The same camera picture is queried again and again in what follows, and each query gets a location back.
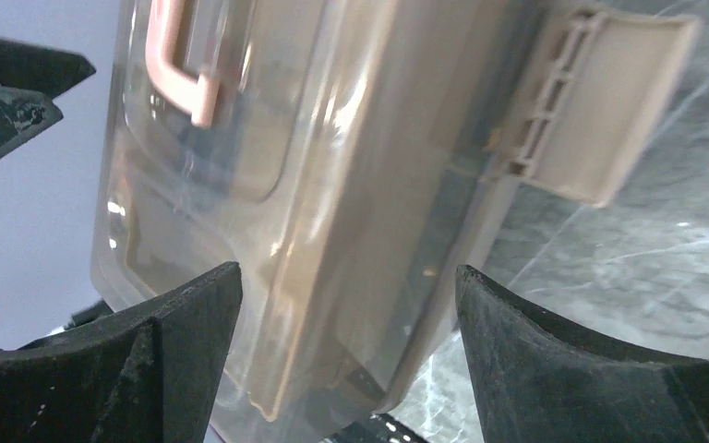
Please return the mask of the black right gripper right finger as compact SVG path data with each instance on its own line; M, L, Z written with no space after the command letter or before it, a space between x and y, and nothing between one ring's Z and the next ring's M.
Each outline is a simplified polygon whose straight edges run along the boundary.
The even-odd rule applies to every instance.
M487 442L709 442L709 360L618 340L456 270Z

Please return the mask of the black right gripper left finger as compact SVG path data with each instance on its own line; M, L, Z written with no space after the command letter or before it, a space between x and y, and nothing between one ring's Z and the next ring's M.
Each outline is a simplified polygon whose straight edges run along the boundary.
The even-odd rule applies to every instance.
M148 301L0 349L0 442L200 442L242 304L226 262Z

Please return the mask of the beige plastic toolbox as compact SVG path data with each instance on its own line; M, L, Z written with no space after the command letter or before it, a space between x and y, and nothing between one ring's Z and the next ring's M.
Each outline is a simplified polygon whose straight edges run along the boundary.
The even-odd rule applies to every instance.
M518 184L614 199L701 27L602 1L124 1L93 284L122 310L237 262L204 425L320 441L405 397Z

